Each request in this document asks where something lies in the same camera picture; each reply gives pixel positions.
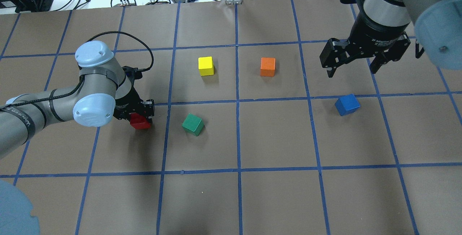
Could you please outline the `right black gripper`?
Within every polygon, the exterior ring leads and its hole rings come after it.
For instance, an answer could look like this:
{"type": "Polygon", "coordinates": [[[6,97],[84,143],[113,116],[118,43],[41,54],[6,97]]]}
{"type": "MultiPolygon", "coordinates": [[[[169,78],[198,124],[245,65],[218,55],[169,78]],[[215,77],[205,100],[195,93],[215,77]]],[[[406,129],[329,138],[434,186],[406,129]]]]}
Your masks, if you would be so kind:
{"type": "Polygon", "coordinates": [[[333,78],[340,66],[352,61],[350,56],[374,56],[369,69],[372,74],[376,74],[389,61],[401,59],[410,44],[404,26],[383,26],[365,13],[359,13],[348,40],[328,39],[319,59],[328,77],[333,78]]]}

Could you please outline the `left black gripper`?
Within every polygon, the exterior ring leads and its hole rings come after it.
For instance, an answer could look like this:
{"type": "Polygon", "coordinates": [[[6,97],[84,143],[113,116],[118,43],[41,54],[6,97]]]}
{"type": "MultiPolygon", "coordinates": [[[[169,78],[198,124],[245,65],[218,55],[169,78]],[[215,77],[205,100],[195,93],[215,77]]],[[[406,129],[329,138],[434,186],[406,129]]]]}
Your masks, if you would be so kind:
{"type": "Polygon", "coordinates": [[[114,117],[129,120],[131,113],[138,113],[152,123],[155,115],[154,100],[142,100],[134,87],[135,81],[143,78],[143,71],[130,66],[123,66],[122,69],[125,77],[115,93],[114,117]]]}

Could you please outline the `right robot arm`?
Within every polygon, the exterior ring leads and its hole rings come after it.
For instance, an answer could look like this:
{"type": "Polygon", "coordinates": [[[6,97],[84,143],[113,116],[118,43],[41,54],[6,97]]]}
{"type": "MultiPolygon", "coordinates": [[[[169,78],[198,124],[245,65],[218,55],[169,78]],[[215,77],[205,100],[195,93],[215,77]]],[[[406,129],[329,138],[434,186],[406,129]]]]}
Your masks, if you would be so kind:
{"type": "Polygon", "coordinates": [[[347,40],[331,38],[319,58],[328,77],[361,58],[373,58],[369,69],[376,74],[388,62],[399,61],[410,38],[406,28],[414,25],[415,56],[424,53],[437,67],[461,69],[462,0],[340,0],[356,4],[359,13],[347,40]]]}

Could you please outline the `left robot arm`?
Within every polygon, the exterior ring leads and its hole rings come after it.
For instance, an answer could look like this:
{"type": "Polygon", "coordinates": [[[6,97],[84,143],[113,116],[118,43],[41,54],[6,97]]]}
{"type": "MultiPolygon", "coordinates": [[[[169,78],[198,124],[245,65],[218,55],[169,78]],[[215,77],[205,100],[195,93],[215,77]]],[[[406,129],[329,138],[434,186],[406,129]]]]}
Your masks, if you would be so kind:
{"type": "Polygon", "coordinates": [[[81,45],[75,59],[76,86],[19,95],[1,106],[1,158],[59,122],[101,127],[115,118],[129,121],[135,129],[151,126],[154,101],[142,100],[134,87],[142,70],[121,66],[113,51],[98,40],[81,45]]]}

